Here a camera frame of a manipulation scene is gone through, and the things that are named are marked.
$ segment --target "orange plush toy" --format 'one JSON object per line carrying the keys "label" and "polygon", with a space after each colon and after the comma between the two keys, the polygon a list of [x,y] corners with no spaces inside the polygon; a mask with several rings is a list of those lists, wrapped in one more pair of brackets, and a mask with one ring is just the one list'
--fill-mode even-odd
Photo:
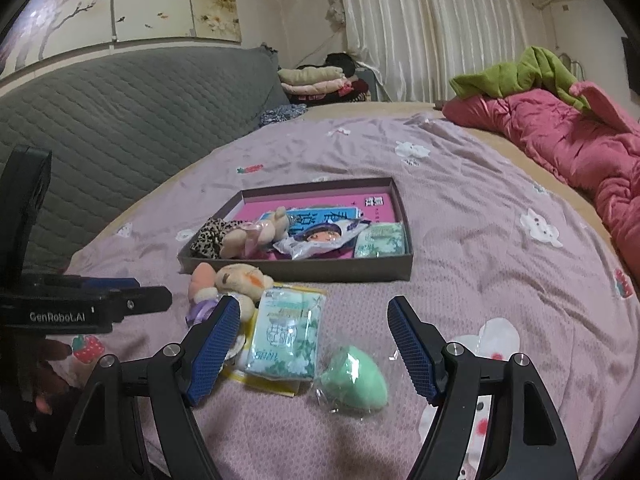
{"label": "orange plush toy", "polygon": [[213,300],[219,294],[233,296],[240,304],[240,321],[246,323],[254,316],[255,303],[260,301],[264,290],[272,286],[273,280],[254,266],[233,264],[216,273],[203,262],[191,275],[188,298],[195,304]]}

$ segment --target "green tissue package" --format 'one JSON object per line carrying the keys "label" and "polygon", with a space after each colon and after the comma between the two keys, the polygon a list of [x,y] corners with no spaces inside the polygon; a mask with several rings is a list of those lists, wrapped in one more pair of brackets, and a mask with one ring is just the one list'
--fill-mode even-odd
{"label": "green tissue package", "polygon": [[381,258],[404,254],[404,226],[402,223],[371,224],[358,235],[354,258]]}
{"label": "green tissue package", "polygon": [[260,299],[247,373],[281,381],[312,381],[318,329],[326,295],[320,290],[275,286]]}

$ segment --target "bed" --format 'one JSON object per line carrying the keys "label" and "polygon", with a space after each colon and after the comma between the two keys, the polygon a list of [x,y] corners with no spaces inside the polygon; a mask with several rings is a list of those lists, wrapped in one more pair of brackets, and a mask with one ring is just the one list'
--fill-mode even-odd
{"label": "bed", "polygon": [[[429,155],[396,152],[406,142]],[[259,164],[260,171],[236,171]],[[99,336],[121,360],[145,357],[187,330],[190,277],[179,273],[176,259],[185,232],[238,190],[388,175],[410,219],[412,280],[323,285],[329,300],[320,337],[342,332],[392,349],[385,309],[396,294],[447,340],[478,340],[490,321],[506,320],[498,325],[515,336],[505,348],[532,358],[558,407],[580,478],[597,478],[640,415],[637,295],[621,295],[616,276],[624,266],[584,197],[504,138],[458,128],[431,105],[316,107],[219,145],[121,213],[72,257],[68,272],[133,276],[170,288],[174,304],[167,312],[131,317]],[[558,228],[553,239],[532,234],[527,222],[538,217]],[[92,368],[75,358],[54,366],[76,385]],[[405,478],[428,410],[398,366],[382,418],[331,415],[312,394],[290,399],[229,380],[194,413],[225,479]],[[141,410],[149,457],[166,470],[149,403],[143,400]]]}

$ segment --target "wall mural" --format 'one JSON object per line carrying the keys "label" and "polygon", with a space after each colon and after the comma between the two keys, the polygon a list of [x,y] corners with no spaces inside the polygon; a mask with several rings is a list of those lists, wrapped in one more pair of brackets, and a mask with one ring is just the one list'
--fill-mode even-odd
{"label": "wall mural", "polygon": [[30,0],[0,44],[0,78],[86,46],[185,36],[240,43],[236,0]]}

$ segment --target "packaged wet wipe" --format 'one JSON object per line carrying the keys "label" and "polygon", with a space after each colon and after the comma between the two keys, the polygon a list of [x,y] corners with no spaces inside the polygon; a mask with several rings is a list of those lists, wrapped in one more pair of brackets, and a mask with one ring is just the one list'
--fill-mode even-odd
{"label": "packaged wet wipe", "polygon": [[274,286],[260,299],[246,371],[271,380],[312,381],[326,296],[315,289]]}
{"label": "packaged wet wipe", "polygon": [[343,248],[369,227],[369,220],[338,220],[314,225],[301,233],[274,243],[273,247],[292,260],[311,258]]}
{"label": "packaged wet wipe", "polygon": [[404,254],[404,226],[401,222],[371,224],[358,235],[354,258],[382,258]]}

